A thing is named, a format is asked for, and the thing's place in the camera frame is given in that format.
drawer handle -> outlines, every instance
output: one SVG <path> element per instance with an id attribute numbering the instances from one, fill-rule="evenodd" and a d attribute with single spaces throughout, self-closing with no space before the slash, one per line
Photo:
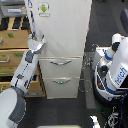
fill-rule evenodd
<path id="1" fill-rule="evenodd" d="M 61 80 L 53 80 L 53 82 L 57 83 L 57 84 L 65 84 L 67 82 L 69 82 L 70 80 L 67 79 L 61 79 Z"/>
<path id="2" fill-rule="evenodd" d="M 67 60 L 66 62 L 63 62 L 63 63 L 57 63 L 55 61 L 51 61 L 50 63 L 56 64 L 56 65 L 65 65 L 65 64 L 68 64 L 70 62 L 72 62 L 72 61 L 71 60 Z"/>
<path id="3" fill-rule="evenodd" d="M 9 62 L 9 58 L 6 61 L 0 61 L 0 63 L 8 63 Z"/>

label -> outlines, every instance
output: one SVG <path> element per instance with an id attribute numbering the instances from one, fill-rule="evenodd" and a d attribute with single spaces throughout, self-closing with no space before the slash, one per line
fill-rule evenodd
<path id="1" fill-rule="evenodd" d="M 1 55 L 1 57 L 6 57 L 6 55 Z"/>
<path id="2" fill-rule="evenodd" d="M 128 74 L 128 71 L 124 67 L 120 66 L 117 69 L 116 75 L 113 77 L 113 80 L 116 83 L 116 85 L 118 85 L 118 87 L 121 86 L 127 74 Z"/>
<path id="3" fill-rule="evenodd" d="M 8 33 L 9 38 L 14 38 L 13 33 Z"/>
<path id="4" fill-rule="evenodd" d="M 42 17 L 50 16 L 49 4 L 46 2 L 38 2 L 38 13 L 39 16 Z"/>
<path id="5" fill-rule="evenodd" d="M 14 53 L 14 57 L 23 57 L 23 53 Z"/>
<path id="6" fill-rule="evenodd" d="M 13 67 L 10 67 L 9 69 L 13 69 Z"/>

robot body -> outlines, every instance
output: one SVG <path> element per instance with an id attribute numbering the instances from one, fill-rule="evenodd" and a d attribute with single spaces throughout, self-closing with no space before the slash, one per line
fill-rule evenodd
<path id="1" fill-rule="evenodd" d="M 127 49 L 128 38 L 120 34 L 112 37 L 111 47 L 96 49 L 92 66 L 94 91 L 103 102 L 117 103 L 117 100 L 128 90 L 126 85 L 122 86 L 128 75 Z"/>

green sticker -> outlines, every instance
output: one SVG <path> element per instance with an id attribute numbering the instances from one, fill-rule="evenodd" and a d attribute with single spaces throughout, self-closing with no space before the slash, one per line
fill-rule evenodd
<path id="1" fill-rule="evenodd" d="M 23 57 L 23 53 L 14 53 L 14 57 Z"/>
<path id="2" fill-rule="evenodd" d="M 13 67 L 10 67 L 9 69 L 13 69 Z"/>
<path id="3" fill-rule="evenodd" d="M 44 4 L 42 4 L 42 6 L 41 6 L 41 10 L 43 11 L 43 13 L 47 10 L 47 8 L 45 7 Z"/>
<path id="4" fill-rule="evenodd" d="M 14 38 L 14 36 L 13 36 L 12 33 L 8 33 L 8 37 L 9 37 L 9 38 Z"/>
<path id="5" fill-rule="evenodd" d="M 1 57 L 6 57 L 6 55 L 1 55 Z"/>

white cabinet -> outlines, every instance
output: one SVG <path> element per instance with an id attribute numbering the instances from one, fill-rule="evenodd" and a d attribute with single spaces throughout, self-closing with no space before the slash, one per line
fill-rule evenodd
<path id="1" fill-rule="evenodd" d="M 47 40 L 39 55 L 47 98 L 76 98 L 92 0 L 31 1 L 33 7 L 29 8 L 25 0 L 30 26 L 33 28 L 32 10 L 38 40 L 42 35 Z M 49 16 L 39 15 L 38 2 L 48 4 Z"/>

